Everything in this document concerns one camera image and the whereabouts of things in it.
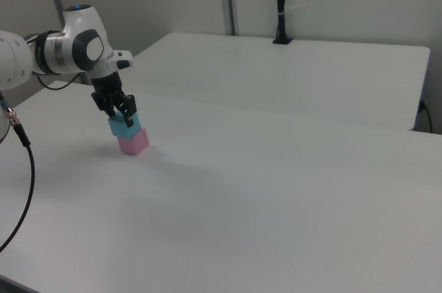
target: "blue cube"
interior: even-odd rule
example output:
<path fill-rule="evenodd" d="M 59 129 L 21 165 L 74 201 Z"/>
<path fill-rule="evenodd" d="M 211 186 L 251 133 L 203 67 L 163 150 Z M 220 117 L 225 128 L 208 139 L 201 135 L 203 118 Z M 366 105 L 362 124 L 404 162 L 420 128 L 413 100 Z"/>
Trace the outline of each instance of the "blue cube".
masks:
<path fill-rule="evenodd" d="M 137 134 L 140 129 L 140 121 L 138 120 L 138 115 L 134 114 L 132 116 L 133 125 L 131 127 L 127 127 L 126 122 L 124 121 L 124 116 L 121 112 L 116 112 L 113 117 L 108 119 L 110 130 L 114 136 L 119 138 L 130 140 Z"/>

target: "white table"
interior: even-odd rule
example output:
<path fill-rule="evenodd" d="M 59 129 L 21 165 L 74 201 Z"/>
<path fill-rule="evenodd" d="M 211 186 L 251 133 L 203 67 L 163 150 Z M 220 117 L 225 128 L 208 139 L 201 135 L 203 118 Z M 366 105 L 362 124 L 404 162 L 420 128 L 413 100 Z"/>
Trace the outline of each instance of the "white table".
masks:
<path fill-rule="evenodd" d="M 121 73 L 138 93 L 408 130 L 430 50 L 171 33 Z"/>
<path fill-rule="evenodd" d="M 136 93 L 151 145 L 130 157 L 91 91 L 17 108 L 37 183 L 1 275 L 41 293 L 442 290 L 438 135 Z M 0 241 L 28 166 L 10 135 Z"/>

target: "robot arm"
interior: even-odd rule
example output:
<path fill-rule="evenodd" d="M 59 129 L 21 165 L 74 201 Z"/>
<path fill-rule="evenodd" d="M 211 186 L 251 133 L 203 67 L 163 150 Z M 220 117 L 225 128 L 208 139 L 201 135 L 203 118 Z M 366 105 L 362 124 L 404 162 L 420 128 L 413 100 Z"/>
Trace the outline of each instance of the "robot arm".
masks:
<path fill-rule="evenodd" d="M 137 111 L 135 98 L 124 94 L 118 75 L 118 70 L 133 65 L 132 54 L 112 49 L 102 20 L 92 6 L 67 8 L 64 20 L 62 32 L 48 31 L 28 41 L 0 31 L 0 90 L 18 86 L 32 73 L 86 73 L 95 88 L 92 97 L 98 108 L 110 117 L 116 108 L 127 126 L 132 126 L 132 116 Z"/>

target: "pink cube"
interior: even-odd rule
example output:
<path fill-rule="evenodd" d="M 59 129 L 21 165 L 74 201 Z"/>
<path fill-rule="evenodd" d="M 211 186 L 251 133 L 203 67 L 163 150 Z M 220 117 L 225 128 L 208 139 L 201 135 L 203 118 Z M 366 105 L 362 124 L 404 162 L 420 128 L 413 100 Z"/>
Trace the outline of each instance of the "pink cube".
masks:
<path fill-rule="evenodd" d="M 128 155 L 138 155 L 149 145 L 146 129 L 142 128 L 131 139 L 117 138 L 119 148 Z"/>

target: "toy block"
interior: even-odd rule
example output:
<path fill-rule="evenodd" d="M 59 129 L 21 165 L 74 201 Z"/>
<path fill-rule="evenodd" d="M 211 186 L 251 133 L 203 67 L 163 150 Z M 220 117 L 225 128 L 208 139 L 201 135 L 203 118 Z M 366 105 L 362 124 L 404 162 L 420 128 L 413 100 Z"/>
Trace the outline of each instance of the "toy block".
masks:
<path fill-rule="evenodd" d="M 117 137 L 119 148 L 128 155 L 138 155 L 149 145 L 146 129 L 143 127 L 130 140 Z"/>
<path fill-rule="evenodd" d="M 132 116 L 132 118 L 133 125 L 131 127 L 127 127 L 126 122 L 124 121 L 123 114 L 119 111 L 116 112 L 113 117 L 110 117 L 108 119 L 112 134 L 118 138 L 123 138 L 127 140 L 133 138 L 133 136 L 140 131 L 141 125 L 136 113 Z"/>

